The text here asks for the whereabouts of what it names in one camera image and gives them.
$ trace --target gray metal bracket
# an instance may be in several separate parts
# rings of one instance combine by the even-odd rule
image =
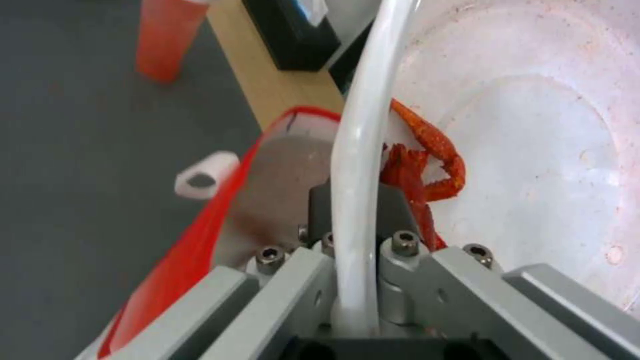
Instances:
[[[275,359],[293,336],[312,336],[336,297],[333,259],[299,248],[201,359]]]
[[[612,359],[640,358],[640,322],[547,264],[502,278]]]
[[[513,359],[605,359],[594,346],[456,247],[416,256],[380,248],[380,277],[404,292],[413,319],[448,337],[491,339]],[[392,308],[380,298],[381,309]]]
[[[256,279],[218,266],[111,358],[194,359],[258,290]]]

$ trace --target white bucket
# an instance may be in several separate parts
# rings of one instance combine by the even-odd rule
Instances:
[[[640,1],[422,2],[393,95],[466,162],[432,204],[449,245],[549,263],[640,316],[639,37]]]

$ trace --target gray carpet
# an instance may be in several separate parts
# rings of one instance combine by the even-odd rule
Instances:
[[[0,5],[0,358],[68,359],[202,203],[173,194],[259,128],[208,24],[181,78],[134,71],[139,2]]]

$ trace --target screw head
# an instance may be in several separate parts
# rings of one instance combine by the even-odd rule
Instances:
[[[493,253],[488,247],[480,244],[466,244],[462,250],[471,255],[478,263],[485,268],[491,269],[493,266]]]
[[[298,240],[306,244],[308,242],[309,227],[306,224],[298,225]]]
[[[391,237],[391,250],[400,256],[416,256],[420,238],[411,231],[396,231]]]
[[[329,231],[322,237],[322,252],[327,256],[335,257],[335,251],[333,249],[333,233]]]
[[[284,264],[285,251],[283,248],[270,245],[265,246],[255,255],[258,271],[265,275],[273,275]]]

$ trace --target wooden table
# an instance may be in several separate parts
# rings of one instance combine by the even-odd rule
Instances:
[[[327,70],[275,67],[241,0],[214,0],[207,18],[262,129],[295,105],[342,111],[344,100]]]

